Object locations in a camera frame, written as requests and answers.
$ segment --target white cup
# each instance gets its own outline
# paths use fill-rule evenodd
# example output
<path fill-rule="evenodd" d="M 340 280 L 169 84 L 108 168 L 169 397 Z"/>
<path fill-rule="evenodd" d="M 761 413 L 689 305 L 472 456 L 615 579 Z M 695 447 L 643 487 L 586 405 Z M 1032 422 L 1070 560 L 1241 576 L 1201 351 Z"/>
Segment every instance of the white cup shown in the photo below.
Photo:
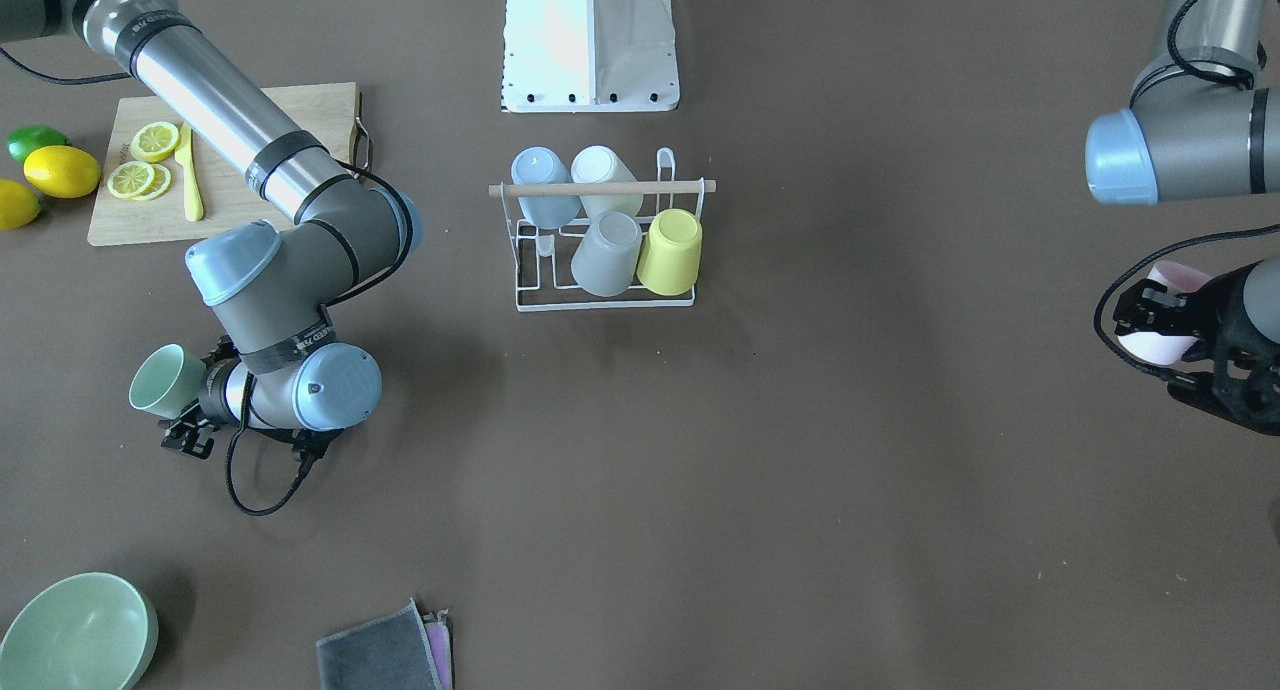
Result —
<path fill-rule="evenodd" d="M 636 274 L 643 237 L 635 218 L 612 210 L 600 213 L 570 262 L 573 282 L 602 298 L 622 293 Z"/>
<path fill-rule="evenodd" d="M 591 146 L 573 157 L 575 183 L 635 183 L 636 177 L 622 160 L 604 146 Z M 582 210 L 595 219 L 600 213 L 626 213 L 631 218 L 640 213 L 644 195 L 582 195 Z"/>

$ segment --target folded towel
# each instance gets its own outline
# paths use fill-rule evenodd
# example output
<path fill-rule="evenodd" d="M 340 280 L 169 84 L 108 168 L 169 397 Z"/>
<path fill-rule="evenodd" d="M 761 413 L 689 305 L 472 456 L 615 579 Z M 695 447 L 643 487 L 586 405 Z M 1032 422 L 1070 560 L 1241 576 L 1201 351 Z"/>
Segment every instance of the folded towel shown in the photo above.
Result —
<path fill-rule="evenodd" d="M 398 613 L 320 640 L 321 690 L 452 690 L 448 613 L 429 618 L 410 600 Z"/>

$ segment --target dish rack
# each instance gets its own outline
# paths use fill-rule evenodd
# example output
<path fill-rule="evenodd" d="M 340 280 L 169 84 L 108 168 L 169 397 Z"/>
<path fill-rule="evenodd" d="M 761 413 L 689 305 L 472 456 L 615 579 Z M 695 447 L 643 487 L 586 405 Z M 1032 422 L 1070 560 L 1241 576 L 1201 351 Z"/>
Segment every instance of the dish rack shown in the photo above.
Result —
<path fill-rule="evenodd" d="M 652 206 L 641 207 L 636 223 L 641 233 L 648 233 L 654 216 L 675 207 L 676 195 L 698 195 L 694 216 L 701 221 L 707 193 L 716 192 L 716 181 L 676 181 L 676 154 L 672 148 L 659 148 L 657 154 L 658 179 L 637 183 L 561 183 L 547 186 L 512 186 L 502 183 L 489 187 L 489 197 L 502 204 L 507 219 L 507 239 L 515 262 L 515 297 L 518 312 L 549 312 L 562 310 L 608 310 L 635 307 L 689 307 L 698 298 L 698 285 L 676 297 L 652 293 L 632 277 L 632 284 L 613 298 L 599 298 L 573 282 L 568 260 L 582 242 L 591 220 L 581 214 L 557 230 L 540 230 L 525 220 L 521 197 L 562 197 L 562 195 L 654 195 Z"/>

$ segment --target yellow knife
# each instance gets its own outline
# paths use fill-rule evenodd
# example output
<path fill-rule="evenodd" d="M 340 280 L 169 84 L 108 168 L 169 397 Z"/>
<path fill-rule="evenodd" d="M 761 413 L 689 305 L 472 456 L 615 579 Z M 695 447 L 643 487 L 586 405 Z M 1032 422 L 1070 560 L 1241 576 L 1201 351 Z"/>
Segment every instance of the yellow knife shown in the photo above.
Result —
<path fill-rule="evenodd" d="M 173 157 L 182 166 L 182 207 L 187 211 L 187 220 L 201 220 L 205 218 L 205 201 L 200 197 L 200 186 L 196 184 L 196 161 L 191 157 L 191 125 L 186 122 L 178 129 L 178 148 L 173 151 Z"/>

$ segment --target lemon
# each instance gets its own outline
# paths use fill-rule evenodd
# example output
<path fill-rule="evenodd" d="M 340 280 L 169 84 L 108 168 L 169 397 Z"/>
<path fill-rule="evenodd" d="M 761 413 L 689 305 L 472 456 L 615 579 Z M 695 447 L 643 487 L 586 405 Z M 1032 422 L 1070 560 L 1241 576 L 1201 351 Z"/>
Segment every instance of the lemon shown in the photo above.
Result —
<path fill-rule="evenodd" d="M 83 197 L 102 179 L 102 169 L 93 156 L 70 146 L 33 148 L 22 163 L 22 174 L 36 189 L 54 198 Z"/>
<path fill-rule="evenodd" d="M 147 192 L 156 181 L 156 166 L 151 163 L 132 160 L 116 166 L 106 179 L 106 189 L 118 198 L 136 198 Z"/>
<path fill-rule="evenodd" d="M 0 178 L 0 230 L 22 228 L 40 215 L 40 198 L 31 188 Z"/>
<path fill-rule="evenodd" d="M 133 195 L 133 198 L 138 202 L 154 201 L 169 191 L 169 186 L 173 184 L 173 172 L 169 172 L 168 166 L 152 165 L 156 172 L 156 179 L 152 181 L 151 187 L 143 189 L 142 195 Z"/>
<path fill-rule="evenodd" d="M 129 154 L 146 163 L 160 163 L 178 147 L 178 125 L 173 122 L 148 122 L 129 142 Z"/>

